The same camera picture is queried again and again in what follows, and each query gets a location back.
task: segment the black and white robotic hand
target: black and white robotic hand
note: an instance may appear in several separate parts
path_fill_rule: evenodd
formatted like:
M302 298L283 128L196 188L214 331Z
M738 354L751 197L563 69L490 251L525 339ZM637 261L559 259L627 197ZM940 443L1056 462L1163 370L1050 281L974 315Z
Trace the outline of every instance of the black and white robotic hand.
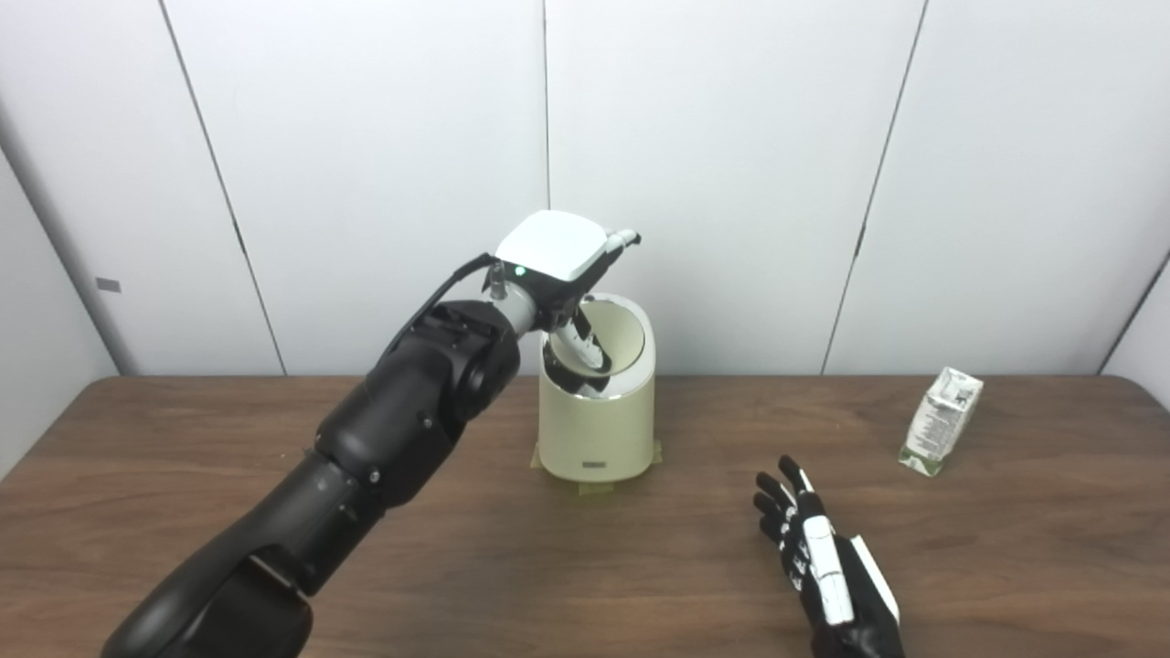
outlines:
M780 564L812 624L814 658L904 658L894 594L861 536L838 536L804 469L780 458L790 489L756 475L752 502L759 529L777 546Z

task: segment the black robotic arm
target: black robotic arm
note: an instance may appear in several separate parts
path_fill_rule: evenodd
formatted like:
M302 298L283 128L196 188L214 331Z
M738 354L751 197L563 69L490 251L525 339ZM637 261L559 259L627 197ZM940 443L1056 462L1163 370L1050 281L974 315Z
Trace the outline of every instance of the black robotic arm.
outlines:
M159 583L110 636L103 658L297 656L312 628L307 598L386 509L414 498L466 424L511 382L518 337L579 331L581 297L638 241L633 232L545 211L496 258L456 272L325 418L302 462ZM487 299L439 302L484 266ZM574 342L604 354L593 336Z

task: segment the white wall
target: white wall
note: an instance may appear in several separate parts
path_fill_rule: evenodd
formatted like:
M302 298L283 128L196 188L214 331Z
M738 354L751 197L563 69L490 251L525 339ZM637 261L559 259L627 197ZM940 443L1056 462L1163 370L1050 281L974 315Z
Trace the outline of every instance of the white wall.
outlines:
M548 207L541 0L167 8L290 373L365 372Z
M0 153L0 478L87 384L117 375Z
M922 0L549 0L551 201L665 372L817 373Z
M931 4L855 260L923 0L165 6L292 373L550 205L667 373L820 371L851 265L826 372L1093 372L1170 248L1161 1ZM126 370L281 372L158 2L0 0L0 143Z
M157 2L0 2L0 137L128 372L281 372Z
M1170 275L1165 272L1109 357L1104 373L1137 382L1170 409Z
M931 2L827 372L1096 372L1170 248L1170 4Z

